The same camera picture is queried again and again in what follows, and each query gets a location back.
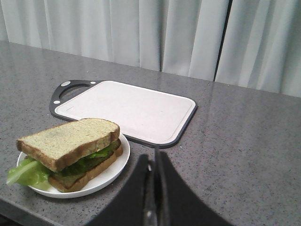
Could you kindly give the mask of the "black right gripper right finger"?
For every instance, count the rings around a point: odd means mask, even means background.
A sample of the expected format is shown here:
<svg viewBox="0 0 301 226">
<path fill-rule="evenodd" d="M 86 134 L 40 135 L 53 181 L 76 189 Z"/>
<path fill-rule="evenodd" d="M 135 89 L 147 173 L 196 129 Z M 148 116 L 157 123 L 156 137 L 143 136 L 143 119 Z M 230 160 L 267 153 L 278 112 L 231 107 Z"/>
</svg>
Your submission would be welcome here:
<svg viewBox="0 0 301 226">
<path fill-rule="evenodd" d="M 184 182 L 167 153 L 155 147 L 155 200 L 160 226 L 230 226 Z"/>
</svg>

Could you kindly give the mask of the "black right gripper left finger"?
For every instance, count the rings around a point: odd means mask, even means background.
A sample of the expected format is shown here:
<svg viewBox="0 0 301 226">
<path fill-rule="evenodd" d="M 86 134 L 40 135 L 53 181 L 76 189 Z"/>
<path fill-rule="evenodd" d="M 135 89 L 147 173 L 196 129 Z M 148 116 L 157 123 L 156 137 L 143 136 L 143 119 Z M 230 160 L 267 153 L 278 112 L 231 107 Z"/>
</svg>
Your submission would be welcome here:
<svg viewBox="0 0 301 226">
<path fill-rule="evenodd" d="M 130 178 L 112 202 L 89 226 L 154 226 L 156 204 L 154 164 L 143 154 Z"/>
</svg>

